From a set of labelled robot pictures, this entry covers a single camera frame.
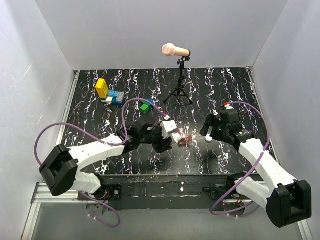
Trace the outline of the white bottle cap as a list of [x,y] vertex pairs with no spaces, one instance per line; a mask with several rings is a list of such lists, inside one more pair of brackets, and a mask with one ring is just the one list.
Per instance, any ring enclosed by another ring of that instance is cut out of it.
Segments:
[[207,143],[211,143],[213,141],[213,138],[209,134],[207,134],[204,139]]

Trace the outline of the white pill bottle blue label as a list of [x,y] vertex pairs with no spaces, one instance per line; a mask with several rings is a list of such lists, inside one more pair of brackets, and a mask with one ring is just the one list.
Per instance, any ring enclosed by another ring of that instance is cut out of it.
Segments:
[[174,132],[171,134],[171,138],[176,144],[178,144],[180,141],[186,140],[186,135],[181,132]]

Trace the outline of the brown weekly pill organizer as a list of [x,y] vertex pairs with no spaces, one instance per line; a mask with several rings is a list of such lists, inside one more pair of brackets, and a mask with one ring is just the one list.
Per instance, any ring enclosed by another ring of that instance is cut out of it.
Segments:
[[178,134],[180,135],[180,140],[178,142],[179,148],[187,147],[189,143],[193,140],[193,136],[187,135],[187,132],[182,128],[178,130]]

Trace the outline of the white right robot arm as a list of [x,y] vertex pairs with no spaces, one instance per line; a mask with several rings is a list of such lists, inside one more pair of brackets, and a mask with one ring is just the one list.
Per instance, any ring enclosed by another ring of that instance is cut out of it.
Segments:
[[217,140],[233,146],[246,158],[264,185],[248,173],[231,175],[226,181],[226,197],[245,196],[262,207],[278,228],[309,219],[312,216],[312,188],[306,180],[297,180],[284,170],[251,130],[243,128],[240,115],[229,104],[220,114],[208,114],[200,134],[206,142]]

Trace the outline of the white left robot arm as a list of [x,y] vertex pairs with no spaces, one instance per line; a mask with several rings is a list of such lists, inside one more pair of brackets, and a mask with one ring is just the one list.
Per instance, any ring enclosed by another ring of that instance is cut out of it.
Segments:
[[75,190],[101,200],[107,194],[107,187],[98,175],[83,172],[84,168],[103,159],[132,152],[141,144],[150,144],[157,153],[163,153],[177,143],[175,137],[177,125],[173,120],[158,124],[136,122],[104,139],[95,138],[94,142],[85,145],[55,146],[40,163],[39,173],[55,197]]

